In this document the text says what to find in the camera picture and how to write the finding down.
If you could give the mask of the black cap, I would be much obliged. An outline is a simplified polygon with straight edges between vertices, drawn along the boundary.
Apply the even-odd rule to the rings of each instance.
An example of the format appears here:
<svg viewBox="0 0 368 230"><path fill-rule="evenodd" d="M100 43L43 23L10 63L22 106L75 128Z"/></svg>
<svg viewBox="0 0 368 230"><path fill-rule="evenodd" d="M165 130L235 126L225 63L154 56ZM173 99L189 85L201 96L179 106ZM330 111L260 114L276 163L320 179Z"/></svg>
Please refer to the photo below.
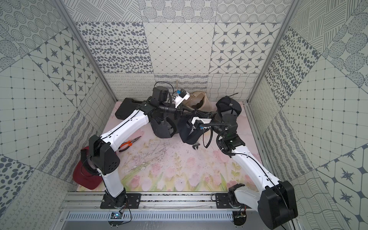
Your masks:
<svg viewBox="0 0 368 230"><path fill-rule="evenodd" d="M189 145L194 145L197 143L198 139L209 129L193 130L191 124L193 117L198 117L198 113L182 116L177 124L177 129L182 142Z"/></svg>
<svg viewBox="0 0 368 230"><path fill-rule="evenodd" d="M158 110L150 114L150 125L156 137L169 139L178 132L176 124L171 117L169 113Z"/></svg>

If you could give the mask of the beige baseball cap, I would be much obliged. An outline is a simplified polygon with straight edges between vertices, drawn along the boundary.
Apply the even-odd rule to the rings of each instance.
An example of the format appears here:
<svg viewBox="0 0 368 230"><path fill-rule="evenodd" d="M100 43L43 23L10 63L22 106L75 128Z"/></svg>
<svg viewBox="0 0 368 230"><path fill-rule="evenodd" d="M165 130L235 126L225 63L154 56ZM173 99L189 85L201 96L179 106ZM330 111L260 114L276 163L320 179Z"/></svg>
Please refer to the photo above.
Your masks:
<svg viewBox="0 0 368 230"><path fill-rule="evenodd" d="M176 81L176 89L184 89L190 94L190 97L187 100L183 100L181 103L182 105L204 112L211 112L214 110L206 93L207 81Z"/></svg>

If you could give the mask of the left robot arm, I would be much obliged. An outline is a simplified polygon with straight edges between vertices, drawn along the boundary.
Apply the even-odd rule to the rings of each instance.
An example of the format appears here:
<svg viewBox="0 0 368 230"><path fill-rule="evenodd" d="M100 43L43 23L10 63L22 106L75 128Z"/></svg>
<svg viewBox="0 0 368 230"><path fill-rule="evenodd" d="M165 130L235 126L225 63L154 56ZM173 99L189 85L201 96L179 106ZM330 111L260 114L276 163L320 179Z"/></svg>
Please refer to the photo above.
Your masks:
<svg viewBox="0 0 368 230"><path fill-rule="evenodd" d="M118 173L120 159L116 154L117 150L146 124L151 125L158 138L171 138L177 132L177 127L167 114L176 117L182 115L185 108L181 103L189 98L190 94L184 89L178 90L177 96L173 98L166 87L154 87L152 96L138 104L124 121L100 136L93 135L89 138L90 159L105 185L102 209L122 208L127 205L128 197Z"/></svg>

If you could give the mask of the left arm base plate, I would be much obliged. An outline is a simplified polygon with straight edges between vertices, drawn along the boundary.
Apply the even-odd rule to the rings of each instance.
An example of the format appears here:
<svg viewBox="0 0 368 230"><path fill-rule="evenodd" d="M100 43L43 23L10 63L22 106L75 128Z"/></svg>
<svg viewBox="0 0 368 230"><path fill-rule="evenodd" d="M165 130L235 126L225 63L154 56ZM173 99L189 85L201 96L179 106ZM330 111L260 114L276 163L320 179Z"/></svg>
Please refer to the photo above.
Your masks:
<svg viewBox="0 0 368 230"><path fill-rule="evenodd" d="M138 209L142 194L122 193L117 197L112 197L107 191L103 196L100 209L120 209L126 206L129 209Z"/></svg>

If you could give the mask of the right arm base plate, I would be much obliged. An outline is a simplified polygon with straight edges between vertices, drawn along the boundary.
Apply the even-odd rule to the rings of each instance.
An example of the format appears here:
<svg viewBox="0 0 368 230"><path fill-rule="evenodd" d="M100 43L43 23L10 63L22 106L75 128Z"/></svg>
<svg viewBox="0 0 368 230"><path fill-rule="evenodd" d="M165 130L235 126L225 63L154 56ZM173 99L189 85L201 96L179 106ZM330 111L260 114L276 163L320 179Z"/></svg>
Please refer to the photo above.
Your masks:
<svg viewBox="0 0 368 230"><path fill-rule="evenodd" d="M211 200L216 203L217 209L250 208L249 206L241 204L238 201L236 201L235 198L229 195L228 193L214 193L211 196Z"/></svg>

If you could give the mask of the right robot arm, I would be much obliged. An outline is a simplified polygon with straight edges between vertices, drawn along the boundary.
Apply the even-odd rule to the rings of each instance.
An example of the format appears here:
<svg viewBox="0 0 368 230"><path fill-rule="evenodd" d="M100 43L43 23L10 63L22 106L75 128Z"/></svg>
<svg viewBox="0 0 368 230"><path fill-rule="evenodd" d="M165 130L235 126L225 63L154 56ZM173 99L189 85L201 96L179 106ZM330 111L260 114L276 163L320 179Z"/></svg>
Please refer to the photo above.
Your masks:
<svg viewBox="0 0 368 230"><path fill-rule="evenodd" d="M252 208L271 230L292 222L298 216L294 187L274 176L253 156L237 133L236 115L225 114L222 120L195 117L192 124L194 130L215 132L219 150L232 158L258 189L257 192L251 191L244 184L231 186L228 197L232 207Z"/></svg>

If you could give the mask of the dark grey baseball cap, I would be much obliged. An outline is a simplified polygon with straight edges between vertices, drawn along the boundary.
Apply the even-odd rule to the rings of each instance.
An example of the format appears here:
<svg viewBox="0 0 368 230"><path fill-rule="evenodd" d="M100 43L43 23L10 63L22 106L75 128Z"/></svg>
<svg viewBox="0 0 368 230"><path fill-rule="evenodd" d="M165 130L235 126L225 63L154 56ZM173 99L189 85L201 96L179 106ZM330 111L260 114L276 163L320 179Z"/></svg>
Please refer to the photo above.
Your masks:
<svg viewBox="0 0 368 230"><path fill-rule="evenodd" d="M236 100L232 98L232 96L234 95L235 94L222 97L216 103L217 113L220 117L223 117L226 114L231 114L231 115L235 115L238 117L240 113L242 112L242 107L239 104L239 102L237 102Z"/></svg>

